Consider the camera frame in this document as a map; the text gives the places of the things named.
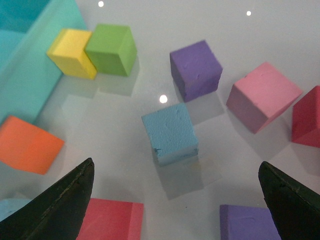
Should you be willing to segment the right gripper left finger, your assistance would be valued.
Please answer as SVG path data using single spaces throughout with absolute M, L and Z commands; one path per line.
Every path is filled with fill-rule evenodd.
M 95 164 L 86 159 L 24 207 L 2 220 L 2 240 L 75 240 L 91 199 Z

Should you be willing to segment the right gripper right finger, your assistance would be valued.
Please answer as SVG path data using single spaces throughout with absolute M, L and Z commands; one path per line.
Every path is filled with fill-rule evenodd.
M 320 238 L 320 195 L 264 161 L 258 179 L 282 240 Z

